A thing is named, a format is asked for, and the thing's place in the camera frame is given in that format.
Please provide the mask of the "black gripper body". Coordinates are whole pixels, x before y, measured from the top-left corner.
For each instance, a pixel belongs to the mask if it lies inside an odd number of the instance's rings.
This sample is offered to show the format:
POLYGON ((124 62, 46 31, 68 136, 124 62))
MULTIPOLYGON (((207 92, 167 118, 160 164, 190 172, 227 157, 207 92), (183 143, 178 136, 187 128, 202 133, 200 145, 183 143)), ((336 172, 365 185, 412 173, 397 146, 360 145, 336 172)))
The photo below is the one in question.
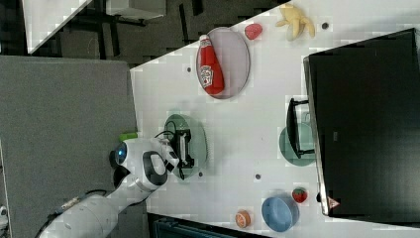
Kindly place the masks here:
POLYGON ((180 168, 192 169, 194 166, 194 159, 189 154, 190 140, 191 133, 189 130, 176 130, 171 140, 172 148, 180 158, 178 164, 180 168))

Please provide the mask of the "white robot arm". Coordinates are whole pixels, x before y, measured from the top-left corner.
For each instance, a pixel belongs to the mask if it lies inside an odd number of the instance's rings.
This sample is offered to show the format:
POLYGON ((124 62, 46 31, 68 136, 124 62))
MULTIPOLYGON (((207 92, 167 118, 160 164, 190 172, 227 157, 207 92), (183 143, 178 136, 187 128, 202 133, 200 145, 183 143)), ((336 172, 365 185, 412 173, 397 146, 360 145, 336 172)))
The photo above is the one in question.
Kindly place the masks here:
POLYGON ((138 133, 121 137, 110 153, 116 166, 127 171, 108 195, 85 194, 65 203, 38 232, 36 238, 106 238, 117 226, 119 214, 147 199, 181 173, 191 162, 195 135, 189 129, 163 131, 153 138, 138 133))

